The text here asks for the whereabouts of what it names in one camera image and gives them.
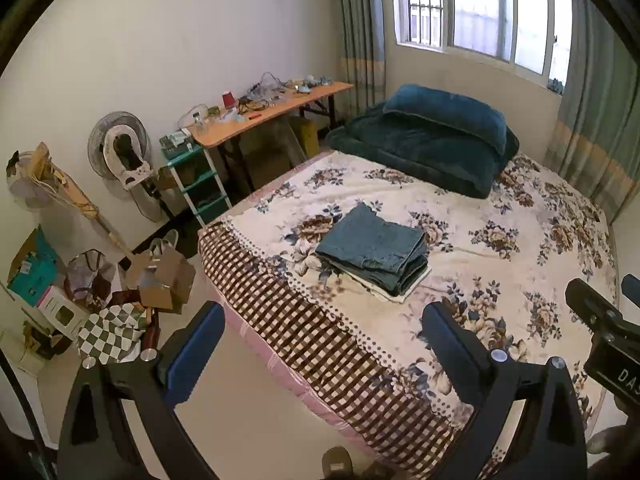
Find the floral cream bed blanket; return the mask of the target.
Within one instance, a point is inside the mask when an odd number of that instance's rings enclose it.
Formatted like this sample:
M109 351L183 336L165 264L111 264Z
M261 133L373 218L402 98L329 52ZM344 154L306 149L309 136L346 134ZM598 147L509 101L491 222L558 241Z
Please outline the floral cream bed blanket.
M428 272L389 300L314 252L352 208L424 235ZM617 294L604 212L553 171L515 156L484 200L329 152L201 230L203 269L228 323L270 373L345 438L426 478L471 415L420 335L440 301L489 349L567 364L586 428L603 388L584 372L588 327L567 307L582 278Z

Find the folded white garment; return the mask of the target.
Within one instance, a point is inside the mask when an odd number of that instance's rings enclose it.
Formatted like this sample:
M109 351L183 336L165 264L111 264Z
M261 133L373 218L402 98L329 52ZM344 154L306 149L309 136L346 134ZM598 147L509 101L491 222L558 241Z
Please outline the folded white garment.
M431 273L432 267L428 264L426 268L421 271L419 274L416 274L414 278L412 278L409 282L408 287L398 295L392 295L390 292L386 292L380 286L375 285L371 282L368 282L364 278L360 278L356 274L345 271L345 274L349 276L356 283L363 286L367 289L375 297L378 299L385 300L388 302L393 302L394 304L402 304L406 301L406 299L412 294L412 292L418 287L418 285L424 280L424 278L428 277L428 274Z

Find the green striped curtain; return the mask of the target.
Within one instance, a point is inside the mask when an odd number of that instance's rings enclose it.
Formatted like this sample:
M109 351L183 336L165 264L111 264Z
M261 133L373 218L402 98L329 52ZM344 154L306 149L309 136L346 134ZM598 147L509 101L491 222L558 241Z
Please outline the green striped curtain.
M639 193L639 65L591 0L572 0L572 19L544 164L613 222Z
M386 58L383 0L338 0L341 68L347 91L346 115L355 118L385 100Z

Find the green striped left curtain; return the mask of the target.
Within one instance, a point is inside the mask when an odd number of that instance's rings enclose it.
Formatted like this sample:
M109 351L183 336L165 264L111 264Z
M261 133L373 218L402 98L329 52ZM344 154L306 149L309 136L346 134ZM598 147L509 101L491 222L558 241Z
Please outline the green striped left curtain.
M355 118L385 100L386 58L383 0L338 0L341 68L347 91L346 115Z

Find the brown slipper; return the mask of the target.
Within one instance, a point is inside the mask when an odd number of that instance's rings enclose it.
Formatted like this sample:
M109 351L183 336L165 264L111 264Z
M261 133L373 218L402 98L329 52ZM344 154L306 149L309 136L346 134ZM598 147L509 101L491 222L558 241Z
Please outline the brown slipper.
M326 480L356 479L352 458L344 446L334 446L324 452L321 466Z

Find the white framed window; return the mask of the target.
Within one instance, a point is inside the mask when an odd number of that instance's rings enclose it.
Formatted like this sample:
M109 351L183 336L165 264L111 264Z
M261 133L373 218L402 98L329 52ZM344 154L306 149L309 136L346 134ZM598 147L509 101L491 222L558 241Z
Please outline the white framed window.
M394 0L398 44L487 61L556 94L572 25L572 0Z

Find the green striped right curtain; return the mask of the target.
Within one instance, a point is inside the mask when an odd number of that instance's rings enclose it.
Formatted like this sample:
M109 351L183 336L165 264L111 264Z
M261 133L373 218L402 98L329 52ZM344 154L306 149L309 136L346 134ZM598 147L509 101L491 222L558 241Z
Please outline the green striped right curtain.
M613 222L639 193L639 65L591 0L572 0L572 19L544 164Z

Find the white product box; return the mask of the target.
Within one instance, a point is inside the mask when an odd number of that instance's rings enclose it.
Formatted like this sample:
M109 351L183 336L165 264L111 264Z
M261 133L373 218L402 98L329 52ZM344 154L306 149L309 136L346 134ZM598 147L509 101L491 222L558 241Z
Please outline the white product box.
M38 300L37 309L56 330L70 340L77 337L89 317L84 308L69 300L64 290L56 286L47 288Z

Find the blue denim jeans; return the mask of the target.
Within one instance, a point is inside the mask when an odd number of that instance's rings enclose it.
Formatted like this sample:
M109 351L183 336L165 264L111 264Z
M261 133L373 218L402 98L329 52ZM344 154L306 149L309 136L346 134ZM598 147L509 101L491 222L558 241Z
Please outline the blue denim jeans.
M398 295L428 265L424 232L379 217L360 203L322 237L316 254Z

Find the dark teal folded comforter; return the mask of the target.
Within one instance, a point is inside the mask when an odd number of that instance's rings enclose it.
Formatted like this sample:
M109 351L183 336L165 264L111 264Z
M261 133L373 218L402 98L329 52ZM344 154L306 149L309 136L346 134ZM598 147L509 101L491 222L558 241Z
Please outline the dark teal folded comforter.
M331 131L326 146L472 198L486 198L518 154L520 141L511 130L499 154L478 136L419 116L386 113L384 106L378 103Z

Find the dark teal pillow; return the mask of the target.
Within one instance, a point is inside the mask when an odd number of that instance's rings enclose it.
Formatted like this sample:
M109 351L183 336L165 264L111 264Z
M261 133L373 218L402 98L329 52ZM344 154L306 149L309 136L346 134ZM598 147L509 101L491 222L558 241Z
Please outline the dark teal pillow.
M506 120L498 110L462 94L403 84L384 105L385 113L420 117L427 122L476 136L499 155L506 151Z

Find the teal cardboard box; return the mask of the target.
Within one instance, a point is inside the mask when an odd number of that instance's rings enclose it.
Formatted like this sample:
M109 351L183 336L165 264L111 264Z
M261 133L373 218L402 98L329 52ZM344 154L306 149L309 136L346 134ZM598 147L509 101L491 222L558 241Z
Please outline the teal cardboard box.
M8 289L29 306L37 307L48 288L65 273L62 258L47 241L41 226L37 226L12 260Z

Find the green white shelf rack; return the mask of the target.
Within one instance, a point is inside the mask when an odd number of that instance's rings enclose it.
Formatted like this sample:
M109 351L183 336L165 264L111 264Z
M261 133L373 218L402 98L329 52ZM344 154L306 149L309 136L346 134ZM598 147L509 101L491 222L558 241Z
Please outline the green white shelf rack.
M201 226L207 226L231 208L212 156L181 129L160 138L166 167Z

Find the grey standing fan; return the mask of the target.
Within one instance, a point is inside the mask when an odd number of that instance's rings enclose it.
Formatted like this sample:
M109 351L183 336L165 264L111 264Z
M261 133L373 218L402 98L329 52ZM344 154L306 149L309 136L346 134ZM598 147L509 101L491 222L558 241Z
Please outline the grey standing fan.
M145 219L175 218L158 188L151 141L137 116L119 110L100 118L89 134L87 156L110 191L129 198Z

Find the orange wooden folding table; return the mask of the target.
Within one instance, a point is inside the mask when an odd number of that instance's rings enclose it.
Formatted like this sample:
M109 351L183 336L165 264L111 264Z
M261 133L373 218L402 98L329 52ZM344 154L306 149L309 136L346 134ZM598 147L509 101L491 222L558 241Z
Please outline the orange wooden folding table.
M305 117L306 114L324 117L329 121L329 130L332 130L338 126L335 97L353 88L353 84L343 81L314 87L308 93L285 87L279 99L265 101L259 108L250 107L237 118L228 122L224 122L221 117L208 118L201 126L196 122L186 126L186 131L203 148L216 148L225 167L229 166L229 158L234 159L241 168L243 181L253 193L254 183L240 148L242 134L291 113L296 113L299 117Z

